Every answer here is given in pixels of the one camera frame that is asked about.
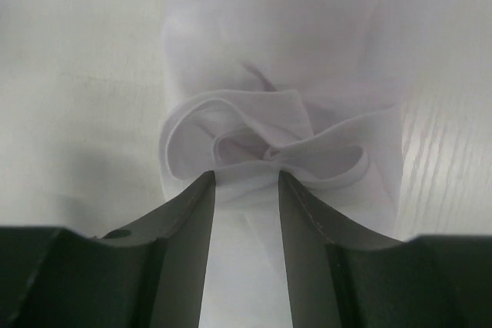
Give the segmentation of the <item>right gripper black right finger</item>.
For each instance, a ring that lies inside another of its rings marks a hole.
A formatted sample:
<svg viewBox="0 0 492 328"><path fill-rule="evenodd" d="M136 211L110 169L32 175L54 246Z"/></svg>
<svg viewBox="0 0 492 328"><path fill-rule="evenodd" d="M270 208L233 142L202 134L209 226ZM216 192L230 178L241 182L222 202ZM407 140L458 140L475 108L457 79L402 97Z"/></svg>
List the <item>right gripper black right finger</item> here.
<svg viewBox="0 0 492 328"><path fill-rule="evenodd" d="M296 327L489 327L491 239L399 241L278 178L292 323Z"/></svg>

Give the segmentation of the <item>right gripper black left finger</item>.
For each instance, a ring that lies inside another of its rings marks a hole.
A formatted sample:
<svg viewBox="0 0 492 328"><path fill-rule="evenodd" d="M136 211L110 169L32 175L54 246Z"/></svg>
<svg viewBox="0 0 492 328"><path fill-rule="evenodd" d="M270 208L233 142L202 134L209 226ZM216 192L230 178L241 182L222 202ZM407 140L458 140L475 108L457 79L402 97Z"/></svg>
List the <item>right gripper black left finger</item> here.
<svg viewBox="0 0 492 328"><path fill-rule="evenodd" d="M103 237L1 229L3 327L196 327L215 175Z"/></svg>

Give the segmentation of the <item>white t shirt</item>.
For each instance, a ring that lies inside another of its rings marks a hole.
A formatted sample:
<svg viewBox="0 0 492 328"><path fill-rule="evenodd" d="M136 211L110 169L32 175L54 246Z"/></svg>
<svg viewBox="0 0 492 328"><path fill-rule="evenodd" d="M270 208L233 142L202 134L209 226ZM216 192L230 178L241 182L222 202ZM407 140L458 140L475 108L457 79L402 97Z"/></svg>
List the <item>white t shirt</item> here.
<svg viewBox="0 0 492 328"><path fill-rule="evenodd" d="M393 233L401 95L449 1L164 0L163 191L217 183L200 326L291 326L280 171Z"/></svg>

